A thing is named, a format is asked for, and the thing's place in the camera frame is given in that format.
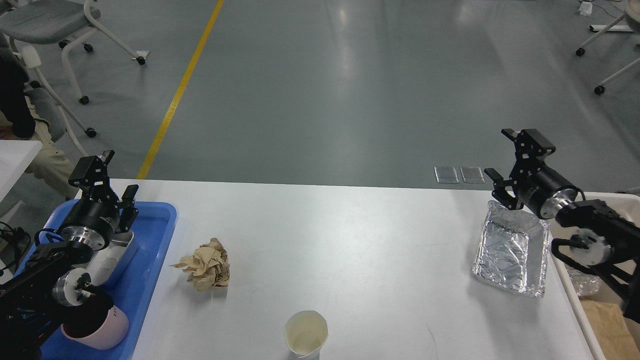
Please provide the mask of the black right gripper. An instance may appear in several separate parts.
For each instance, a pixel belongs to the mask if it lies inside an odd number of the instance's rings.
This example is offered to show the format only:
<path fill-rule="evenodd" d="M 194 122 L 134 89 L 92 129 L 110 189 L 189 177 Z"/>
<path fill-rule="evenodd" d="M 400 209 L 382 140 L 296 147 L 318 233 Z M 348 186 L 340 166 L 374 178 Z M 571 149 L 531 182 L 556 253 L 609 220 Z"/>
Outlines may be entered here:
<path fill-rule="evenodd" d="M 581 193 L 547 166 L 546 158 L 556 147 L 536 129 L 502 129 L 501 133 L 514 143 L 516 161 L 510 178 L 503 178 L 495 168 L 484 169 L 493 183 L 493 198 L 510 211 L 522 210 L 524 205 L 540 219 L 554 219 Z"/>

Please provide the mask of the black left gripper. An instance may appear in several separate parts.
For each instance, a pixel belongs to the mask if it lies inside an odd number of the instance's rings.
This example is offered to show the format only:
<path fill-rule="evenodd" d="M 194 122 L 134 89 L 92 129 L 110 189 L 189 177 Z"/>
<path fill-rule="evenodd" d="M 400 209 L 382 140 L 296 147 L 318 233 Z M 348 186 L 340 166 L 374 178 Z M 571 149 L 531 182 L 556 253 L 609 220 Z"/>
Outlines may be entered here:
<path fill-rule="evenodd" d="M 105 249 L 115 231 L 124 234 L 131 230 L 139 214 L 135 201 L 139 185 L 128 185 L 119 202 L 110 187 L 107 169 L 114 156 L 114 150 L 106 150 L 100 156 L 78 160 L 68 184 L 82 194 L 58 228 L 64 239 L 87 244 L 92 249 Z"/>

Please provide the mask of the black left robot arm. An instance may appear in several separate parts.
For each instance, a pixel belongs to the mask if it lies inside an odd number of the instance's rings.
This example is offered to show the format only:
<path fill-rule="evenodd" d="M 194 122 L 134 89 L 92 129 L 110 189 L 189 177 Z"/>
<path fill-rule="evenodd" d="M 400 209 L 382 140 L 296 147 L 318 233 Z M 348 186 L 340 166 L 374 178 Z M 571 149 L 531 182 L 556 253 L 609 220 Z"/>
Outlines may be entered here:
<path fill-rule="evenodd" d="M 121 342 L 128 317 L 93 281 L 98 256 L 113 249 L 128 250 L 131 227 L 138 216 L 131 184 L 122 196 L 110 186 L 108 164 L 114 150 L 80 158 L 69 185 L 82 191 L 61 225 L 35 235 L 34 253 L 23 271 L 1 285 L 1 358 L 39 360 L 41 346 L 56 331 L 98 350 Z"/>

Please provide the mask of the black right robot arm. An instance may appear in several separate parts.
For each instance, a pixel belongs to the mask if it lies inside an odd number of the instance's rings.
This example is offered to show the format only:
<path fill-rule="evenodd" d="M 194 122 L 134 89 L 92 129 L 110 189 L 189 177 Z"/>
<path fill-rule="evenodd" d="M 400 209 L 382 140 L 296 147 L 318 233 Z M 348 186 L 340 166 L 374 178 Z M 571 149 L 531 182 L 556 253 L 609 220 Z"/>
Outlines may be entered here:
<path fill-rule="evenodd" d="M 493 197 L 509 210 L 528 208 L 538 219 L 576 228 L 569 238 L 551 240 L 551 253 L 584 274 L 597 276 L 621 299 L 622 316 L 640 320 L 639 267 L 632 272 L 620 264 L 639 264 L 640 230 L 606 201 L 587 199 L 546 164 L 556 147 L 536 129 L 502 129 L 514 145 L 515 163 L 508 177 L 496 169 L 484 173 L 493 182 Z"/>

